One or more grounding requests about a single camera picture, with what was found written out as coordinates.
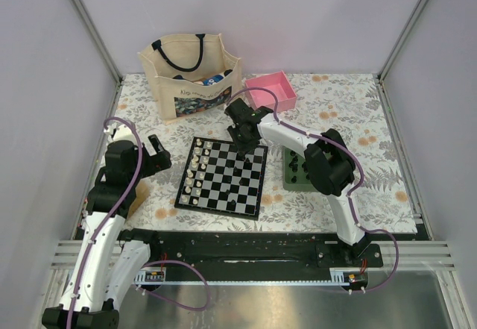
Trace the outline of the cream canvas tote bag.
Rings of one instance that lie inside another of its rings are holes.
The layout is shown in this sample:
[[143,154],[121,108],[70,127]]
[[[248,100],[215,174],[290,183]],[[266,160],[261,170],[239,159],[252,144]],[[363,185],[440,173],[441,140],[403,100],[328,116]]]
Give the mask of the cream canvas tote bag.
[[[242,88],[241,59],[231,55],[220,34],[172,34],[138,53],[159,117],[171,122],[217,107]],[[222,81],[200,81],[231,69]]]

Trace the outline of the floral table mat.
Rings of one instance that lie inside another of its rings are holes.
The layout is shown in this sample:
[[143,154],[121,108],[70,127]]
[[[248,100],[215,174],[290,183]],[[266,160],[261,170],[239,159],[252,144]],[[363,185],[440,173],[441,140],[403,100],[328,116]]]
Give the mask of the floral table mat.
[[[355,173],[361,186],[353,203],[363,226],[395,234],[414,234],[414,211],[379,92],[371,74],[290,74],[295,107],[280,118],[316,134],[333,128],[358,158]],[[146,180],[149,196],[125,222],[127,229],[156,231],[247,231],[325,233],[336,229],[327,199],[317,192],[291,192],[282,185],[282,147],[268,143],[268,157],[259,218],[221,216],[174,206],[195,137],[228,140],[230,119],[222,107],[170,124],[159,118],[143,74],[124,77],[116,115],[132,121],[145,140],[156,134],[171,153],[172,166]]]

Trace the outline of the pink plastic box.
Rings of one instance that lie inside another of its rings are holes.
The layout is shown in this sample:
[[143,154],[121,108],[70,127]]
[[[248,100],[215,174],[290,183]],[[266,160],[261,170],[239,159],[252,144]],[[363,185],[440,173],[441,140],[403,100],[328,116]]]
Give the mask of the pink plastic box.
[[[246,88],[260,87],[270,90],[277,97],[278,113],[295,108],[297,94],[284,71],[268,75],[257,75],[255,78],[247,79],[244,84]],[[246,97],[253,109],[261,106],[274,109],[274,97],[267,92],[253,89],[246,92]]]

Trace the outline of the right aluminium frame post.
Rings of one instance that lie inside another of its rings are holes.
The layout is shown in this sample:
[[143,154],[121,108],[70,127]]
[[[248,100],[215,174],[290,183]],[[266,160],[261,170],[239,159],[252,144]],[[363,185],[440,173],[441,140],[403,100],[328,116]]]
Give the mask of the right aluminium frame post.
[[420,17],[423,15],[428,3],[431,0],[417,0],[417,3],[413,7],[410,16],[408,17],[403,29],[400,31],[397,41],[394,43],[390,54],[386,58],[382,68],[376,73],[376,80],[383,84],[385,78],[391,71],[392,66],[397,60],[399,54],[401,53],[403,47],[405,46],[408,38],[411,36],[411,32],[416,27]]

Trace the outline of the blue white carton in bag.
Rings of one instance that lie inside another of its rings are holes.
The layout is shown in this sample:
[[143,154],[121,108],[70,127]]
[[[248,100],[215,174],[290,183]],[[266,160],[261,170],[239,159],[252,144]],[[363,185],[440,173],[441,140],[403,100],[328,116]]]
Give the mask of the blue white carton in bag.
[[216,84],[216,83],[224,80],[231,72],[232,72],[231,69],[226,69],[222,73],[219,73],[217,75],[213,75],[212,77],[209,77],[209,78],[206,78],[206,79],[200,81],[200,84],[202,84],[204,86],[211,86],[213,84]]

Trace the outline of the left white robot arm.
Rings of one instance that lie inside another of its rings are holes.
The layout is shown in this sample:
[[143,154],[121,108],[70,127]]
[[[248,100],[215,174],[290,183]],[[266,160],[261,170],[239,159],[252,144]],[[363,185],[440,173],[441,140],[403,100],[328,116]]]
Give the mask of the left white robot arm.
[[148,141],[153,154],[135,144],[132,135],[107,146],[105,164],[87,196],[75,268],[60,303],[44,310],[45,328],[117,328],[119,308],[137,272],[161,259],[152,231],[121,230],[139,182],[171,167],[171,155],[159,138],[150,135]]

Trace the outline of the aluminium frame post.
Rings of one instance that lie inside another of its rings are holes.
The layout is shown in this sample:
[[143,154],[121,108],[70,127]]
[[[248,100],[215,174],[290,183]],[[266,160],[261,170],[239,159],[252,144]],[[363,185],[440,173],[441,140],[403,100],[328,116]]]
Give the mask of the aluminium frame post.
[[394,43],[390,54],[386,58],[382,68],[376,73],[376,80],[383,84],[385,78],[391,71],[392,66],[397,60],[399,54],[401,53],[403,47],[405,46],[408,38],[411,36],[411,32],[416,27],[420,17],[423,15],[428,3],[431,0],[417,0],[417,3],[413,7],[410,16],[408,17],[403,29],[400,31],[397,41]]
[[112,79],[117,83],[120,84],[122,82],[122,75],[119,71],[117,65],[115,64],[112,56],[110,55],[107,47],[104,44],[100,34],[98,33],[95,24],[89,15],[88,10],[86,9],[83,0],[70,0],[75,11],[77,12],[80,20],[82,21],[84,27],[86,28],[86,32],[88,33],[91,41],[93,42],[97,52],[100,55],[100,58],[103,60],[104,65],[106,66],[109,74],[111,75]]

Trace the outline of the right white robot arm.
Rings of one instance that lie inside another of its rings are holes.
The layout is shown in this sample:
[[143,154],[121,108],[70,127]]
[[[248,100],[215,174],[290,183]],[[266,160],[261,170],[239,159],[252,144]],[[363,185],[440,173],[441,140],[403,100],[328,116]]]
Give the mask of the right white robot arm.
[[341,135],[333,129],[320,135],[312,134],[278,119],[272,109],[254,110],[240,98],[230,102],[224,112],[233,122],[227,131],[240,155],[251,153],[261,140],[269,140],[305,160],[309,180],[327,197],[336,233],[344,243],[339,248],[341,261],[348,266],[358,265],[366,256],[362,245],[366,231],[350,203],[357,159],[347,150]]

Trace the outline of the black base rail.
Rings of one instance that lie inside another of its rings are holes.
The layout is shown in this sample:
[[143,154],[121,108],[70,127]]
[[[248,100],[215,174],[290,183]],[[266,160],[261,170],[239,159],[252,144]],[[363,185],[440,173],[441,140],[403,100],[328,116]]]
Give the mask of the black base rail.
[[369,239],[358,248],[334,234],[176,232],[133,229],[119,241],[150,244],[152,261],[170,260],[167,281],[195,280],[179,266],[194,266],[209,282],[324,281],[331,269],[350,272],[383,267],[381,249]]

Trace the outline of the green plastic tray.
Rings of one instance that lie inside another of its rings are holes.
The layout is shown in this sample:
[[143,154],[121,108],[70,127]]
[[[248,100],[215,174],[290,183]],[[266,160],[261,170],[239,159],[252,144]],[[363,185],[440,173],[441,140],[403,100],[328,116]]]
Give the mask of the green plastic tray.
[[288,148],[282,148],[283,187],[292,192],[316,192],[305,159]]

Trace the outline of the black and white chessboard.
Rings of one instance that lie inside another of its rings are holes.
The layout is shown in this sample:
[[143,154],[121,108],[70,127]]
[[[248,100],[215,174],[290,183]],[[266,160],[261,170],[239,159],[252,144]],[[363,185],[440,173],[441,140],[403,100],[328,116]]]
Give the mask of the black and white chessboard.
[[[198,139],[203,142],[201,155],[195,154]],[[206,144],[212,143],[212,148],[207,148]],[[209,156],[204,156],[203,151],[209,150]],[[235,144],[225,140],[214,140],[207,138],[194,137],[186,160],[185,170],[178,188],[175,207],[184,210],[195,210],[202,213],[214,213],[223,216],[233,216],[244,219],[257,220],[261,207],[261,199],[263,193],[263,185],[265,179],[265,167],[268,156],[268,147],[259,145],[251,153],[240,156]],[[191,159],[198,157],[198,168],[194,171],[191,169]],[[208,157],[206,169],[201,171],[200,159]],[[251,161],[250,165],[245,165],[244,160],[248,157]],[[235,167],[241,169],[241,174],[235,176],[233,170]],[[186,186],[188,178],[187,170],[194,172],[193,185]],[[199,174],[204,173],[204,179],[199,178]],[[239,181],[245,178],[246,186],[239,184]],[[200,188],[196,187],[197,181],[202,183]],[[194,196],[194,191],[200,190],[199,196]],[[227,198],[225,192],[230,190],[230,197]],[[183,201],[183,194],[190,193],[188,202]],[[198,200],[197,205],[192,204],[192,199]],[[236,209],[230,208],[230,202],[236,201]]]

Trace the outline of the left aluminium frame post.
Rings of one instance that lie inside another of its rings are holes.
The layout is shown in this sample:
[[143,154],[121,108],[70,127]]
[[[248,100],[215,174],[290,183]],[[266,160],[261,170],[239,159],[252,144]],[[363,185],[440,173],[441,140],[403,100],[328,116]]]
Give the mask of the left aluminium frame post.
[[88,33],[91,41],[93,42],[97,52],[100,55],[100,58],[103,60],[104,65],[106,66],[109,74],[111,75],[112,79],[117,83],[120,84],[122,82],[122,75],[119,71],[117,65],[115,64],[112,56],[110,55],[107,47],[104,44],[100,34],[98,33],[95,24],[89,15],[88,10],[86,9],[83,0],[70,0],[75,11],[77,12],[80,20],[82,21],[84,27],[86,28],[86,32]]

